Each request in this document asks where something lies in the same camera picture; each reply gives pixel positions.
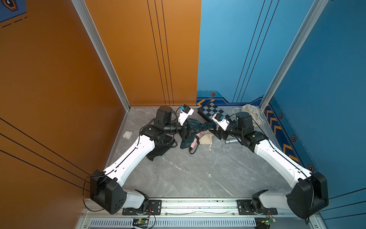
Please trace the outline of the dark green hair dryer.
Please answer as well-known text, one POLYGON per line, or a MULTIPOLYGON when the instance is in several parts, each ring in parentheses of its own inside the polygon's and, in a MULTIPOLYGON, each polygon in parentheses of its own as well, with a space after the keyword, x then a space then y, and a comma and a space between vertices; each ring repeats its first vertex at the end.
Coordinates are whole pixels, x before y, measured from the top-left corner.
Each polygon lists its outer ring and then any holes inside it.
POLYGON ((201 123, 196 119, 188 118, 184 122, 182 130, 179 134, 182 139, 180 149, 189 148, 190 145, 194 142, 195 136, 197 134, 211 129, 216 129, 216 124, 213 124, 211 122, 201 123))

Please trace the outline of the black cloth bag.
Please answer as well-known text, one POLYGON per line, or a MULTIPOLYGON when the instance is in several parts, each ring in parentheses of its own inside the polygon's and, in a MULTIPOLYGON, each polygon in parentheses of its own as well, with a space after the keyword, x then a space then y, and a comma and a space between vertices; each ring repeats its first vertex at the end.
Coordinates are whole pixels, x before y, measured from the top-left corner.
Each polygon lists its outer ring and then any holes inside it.
POLYGON ((171 148, 175 148, 177 146, 176 140, 171 136, 166 136, 164 140, 161 142, 156 142, 155 148, 149 152, 146 156, 149 160, 153 161, 153 159, 157 156, 162 156, 165 152, 167 152, 171 148))

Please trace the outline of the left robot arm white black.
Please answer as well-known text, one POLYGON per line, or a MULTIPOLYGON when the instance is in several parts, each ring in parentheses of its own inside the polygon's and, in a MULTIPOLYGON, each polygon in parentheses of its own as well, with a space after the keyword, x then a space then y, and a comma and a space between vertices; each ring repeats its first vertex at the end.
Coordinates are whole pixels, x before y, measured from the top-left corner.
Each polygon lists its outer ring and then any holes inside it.
POLYGON ((187 105, 177 111, 169 106, 159 107, 155 118, 140 129, 133 145, 109 167, 96 170, 89 177, 91 200, 110 214, 121 208, 146 211, 148 196, 138 190, 124 190, 123 186, 145 156, 158 156, 173 146, 173 136, 185 133, 189 127, 187 119, 193 113, 194 110, 187 105))

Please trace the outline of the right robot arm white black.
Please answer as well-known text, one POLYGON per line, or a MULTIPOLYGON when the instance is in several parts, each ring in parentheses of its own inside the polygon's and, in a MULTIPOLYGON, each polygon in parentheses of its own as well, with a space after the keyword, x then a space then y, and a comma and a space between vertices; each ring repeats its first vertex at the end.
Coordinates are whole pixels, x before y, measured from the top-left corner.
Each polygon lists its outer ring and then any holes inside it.
POLYGON ((276 193, 264 189, 251 200, 252 212, 266 214, 270 209, 292 211, 301 219, 309 219, 329 205, 327 179, 324 175, 300 166, 277 148, 262 132, 255 131, 253 119, 247 112, 235 115, 229 121, 220 113, 212 120, 218 124, 218 136, 233 136, 242 145, 268 162, 289 184, 291 192, 276 193))

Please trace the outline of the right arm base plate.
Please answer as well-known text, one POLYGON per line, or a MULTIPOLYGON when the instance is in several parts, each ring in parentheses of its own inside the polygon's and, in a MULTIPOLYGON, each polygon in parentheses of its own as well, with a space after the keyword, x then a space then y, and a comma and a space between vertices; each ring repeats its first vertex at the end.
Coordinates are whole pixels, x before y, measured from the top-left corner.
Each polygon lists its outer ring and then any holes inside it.
POLYGON ((252 199, 239 199, 236 201, 240 215, 277 215, 276 208, 265 208, 259 201, 252 199))

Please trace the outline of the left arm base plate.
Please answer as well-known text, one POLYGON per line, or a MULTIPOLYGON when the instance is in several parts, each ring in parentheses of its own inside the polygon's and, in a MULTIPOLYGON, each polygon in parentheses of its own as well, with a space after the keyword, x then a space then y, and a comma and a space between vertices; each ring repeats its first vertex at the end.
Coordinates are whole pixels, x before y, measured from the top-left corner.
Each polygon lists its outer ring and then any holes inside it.
POLYGON ((124 216, 159 216, 162 210, 161 199, 150 199, 144 203, 140 208, 125 208, 122 214, 124 216))

